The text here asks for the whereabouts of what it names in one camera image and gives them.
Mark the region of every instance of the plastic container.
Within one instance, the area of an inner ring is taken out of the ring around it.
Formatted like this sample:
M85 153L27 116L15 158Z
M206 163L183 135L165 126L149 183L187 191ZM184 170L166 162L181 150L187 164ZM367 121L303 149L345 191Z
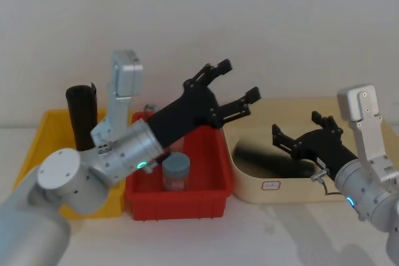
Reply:
M166 191L187 190L189 173L189 157L180 152L172 153L162 162L163 189Z
M342 143L352 152L357 153L353 131L340 117L336 98L296 98L260 100L251 106L252 114L228 123L224 126L224 135L231 154L239 141L261 151L288 156L272 145L272 125L277 124L282 132L292 138L319 129L311 120L312 111L322 116L332 115L338 126L344 130ZM383 139L387 155L394 165L399 165L399 138L383 122ZM266 172L255 173L251 165L233 164L234 194L246 202L283 203L283 202L325 202L344 201L343 196L325 196L323 186L308 178L276 178ZM337 192L334 182L325 177L329 192Z
M105 110L99 111L99 120L105 116ZM24 179L25 175L35 166L41 164L51 153L61 148L75 148L74 132L70 124L68 110L49 110L43 117L39 129L18 174L14 188ZM96 213L80 215L67 206L61 207L60 213L68 219L109 218L118 217L124 210L123 193L125 180L113 186L107 203Z
M136 113L133 121L142 118ZM230 161L220 130L204 126L185 136L190 158L187 191L163 190L161 166L147 174L136 171L127 179L125 199L137 221L222 217L233 192Z

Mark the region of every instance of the metal bracket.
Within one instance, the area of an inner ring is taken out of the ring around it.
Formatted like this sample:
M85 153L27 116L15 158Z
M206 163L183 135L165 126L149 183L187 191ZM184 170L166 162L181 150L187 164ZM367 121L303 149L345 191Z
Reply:
M375 87L357 85L338 92L341 116L353 129L360 162L378 184L395 181L399 171L387 157Z
M140 94L142 82L143 66L134 51L114 51L107 116L91 132L96 146L115 141L126 133L130 102Z

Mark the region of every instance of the white robotic arm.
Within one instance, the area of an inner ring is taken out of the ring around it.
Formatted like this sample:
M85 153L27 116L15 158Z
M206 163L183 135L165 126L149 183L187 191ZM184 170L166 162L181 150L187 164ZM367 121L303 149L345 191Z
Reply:
M114 63L140 65L131 52L116 55ZM48 156L0 206L0 265L57 265L70 236L67 221L58 214L61 205L81 214L92 213L104 205L110 186L162 156L163 149L177 139L201 125L221 128L249 115L249 104L260 99L256 87L223 106L218 105L208 88L216 77L231 69L228 60L217 67L206 65L184 83L185 91L179 99L147 122L138 120L125 126L128 105L122 101L123 108L117 110L122 114L119 120L123 125L114 130L119 123L108 115L92 130L95 148L84 152L66 148ZM110 89L117 89L117 85L111 84ZM117 100L113 103L117 107L121 103L119 92L110 92L110 96L111 102Z
M332 116L321 117L317 112L313 112L312 120L322 129L293 140L273 125L273 144L293 159L314 161L321 170L312 180L324 185L326 195L323 176L334 180L359 220L368 220L378 230L389 232L387 253L399 265L399 170L385 153L375 87L368 84L343 89L338 100L342 118L349 121L355 134L358 157L342 144L343 131Z

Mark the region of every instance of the white wall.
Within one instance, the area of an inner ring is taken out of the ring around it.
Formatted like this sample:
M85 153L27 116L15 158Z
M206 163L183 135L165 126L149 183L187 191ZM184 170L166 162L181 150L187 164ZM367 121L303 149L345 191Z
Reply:
M0 0L0 125L38 124L90 81L104 106L119 48L144 64L140 105L174 100L203 64L228 57L234 71L212 86L221 102L253 85L301 97L373 82L399 120L399 0Z

